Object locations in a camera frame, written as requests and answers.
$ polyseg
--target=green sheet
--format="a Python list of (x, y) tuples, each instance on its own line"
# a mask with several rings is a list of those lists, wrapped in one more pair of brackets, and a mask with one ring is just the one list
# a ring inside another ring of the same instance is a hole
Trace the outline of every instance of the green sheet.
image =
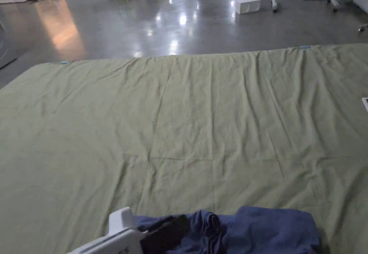
[(125, 206), (310, 212), (368, 244), (368, 45), (89, 60), (0, 90), (1, 253), (72, 251)]

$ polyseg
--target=blue cloth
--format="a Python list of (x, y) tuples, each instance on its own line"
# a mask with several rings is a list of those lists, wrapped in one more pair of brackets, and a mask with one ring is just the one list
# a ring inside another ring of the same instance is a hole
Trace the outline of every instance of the blue cloth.
[[(190, 231), (170, 254), (314, 254), (319, 245), (312, 215), (299, 210), (243, 206), (231, 216), (199, 210), (187, 217)], [(149, 226), (162, 218), (136, 219)]]

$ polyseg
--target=polished floor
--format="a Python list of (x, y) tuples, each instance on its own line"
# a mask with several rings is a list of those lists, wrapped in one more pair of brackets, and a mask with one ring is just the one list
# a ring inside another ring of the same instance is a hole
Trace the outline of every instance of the polished floor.
[(337, 13), (325, 1), (271, 0), (238, 15), (235, 0), (43, 0), (0, 6), (19, 58), (0, 70), (0, 87), (44, 62), (134, 56), (213, 54), (311, 44), (368, 42), (353, 5)]

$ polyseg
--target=dark fabric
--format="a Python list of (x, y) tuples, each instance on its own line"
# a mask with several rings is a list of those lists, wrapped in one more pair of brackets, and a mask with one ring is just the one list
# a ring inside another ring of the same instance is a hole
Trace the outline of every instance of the dark fabric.
[[(168, 253), (314, 254), (319, 245), (311, 214), (298, 210), (243, 206), (231, 216), (199, 210), (187, 217), (190, 231)], [(162, 218), (136, 219), (149, 226)]]

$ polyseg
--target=folded towel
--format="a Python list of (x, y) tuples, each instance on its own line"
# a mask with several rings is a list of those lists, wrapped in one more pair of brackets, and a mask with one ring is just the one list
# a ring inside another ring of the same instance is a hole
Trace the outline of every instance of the folded towel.
[[(199, 210), (187, 217), (190, 231), (168, 253), (314, 254), (319, 246), (311, 214), (298, 210), (243, 206), (231, 216)], [(136, 219), (149, 226), (162, 218)]]

